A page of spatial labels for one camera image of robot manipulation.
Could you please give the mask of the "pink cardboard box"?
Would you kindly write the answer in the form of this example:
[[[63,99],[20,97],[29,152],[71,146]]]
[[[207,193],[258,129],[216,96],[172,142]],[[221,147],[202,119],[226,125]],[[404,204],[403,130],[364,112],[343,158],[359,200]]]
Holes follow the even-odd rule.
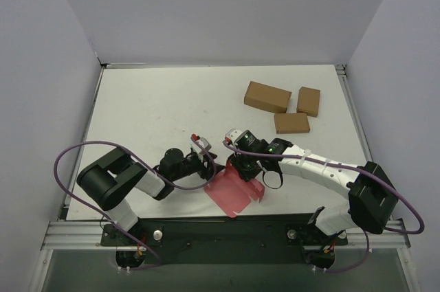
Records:
[[[235,218],[251,201],[261,202],[265,186],[257,179],[242,180],[227,161],[225,168],[217,173],[211,183],[204,186],[204,192],[230,218]]]

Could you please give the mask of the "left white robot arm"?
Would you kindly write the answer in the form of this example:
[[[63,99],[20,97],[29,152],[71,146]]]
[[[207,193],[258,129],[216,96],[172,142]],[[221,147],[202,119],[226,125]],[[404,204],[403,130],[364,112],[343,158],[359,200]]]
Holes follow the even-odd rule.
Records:
[[[83,169],[76,183],[99,208],[119,226],[116,236],[126,245],[139,241],[139,218],[126,196],[137,188],[156,201],[165,199],[175,187],[167,183],[197,174],[209,181],[225,166],[215,163],[217,156],[192,149],[185,155],[178,148],[168,149],[152,171],[134,161],[124,149],[117,147]]]

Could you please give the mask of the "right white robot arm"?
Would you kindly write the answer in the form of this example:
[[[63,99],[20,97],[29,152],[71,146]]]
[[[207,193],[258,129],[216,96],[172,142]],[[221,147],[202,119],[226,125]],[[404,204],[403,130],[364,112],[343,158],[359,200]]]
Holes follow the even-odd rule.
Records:
[[[229,162],[244,181],[275,172],[281,179],[297,176],[342,196],[344,203],[319,207],[309,220],[327,236],[352,227],[381,234],[398,202],[392,183],[372,161],[364,166],[336,162],[284,139],[267,142],[249,130],[231,129],[225,146],[232,151]]]

